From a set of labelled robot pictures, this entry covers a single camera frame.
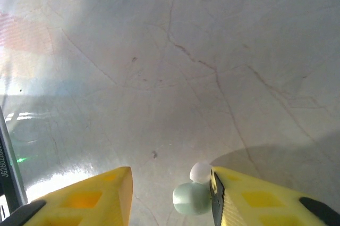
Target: grey floor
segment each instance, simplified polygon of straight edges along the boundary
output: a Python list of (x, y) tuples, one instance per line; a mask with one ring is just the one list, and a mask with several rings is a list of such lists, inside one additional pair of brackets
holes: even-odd
[(30, 200), (129, 165), (131, 225), (197, 161), (340, 211), (340, 0), (0, 0), (0, 95)]

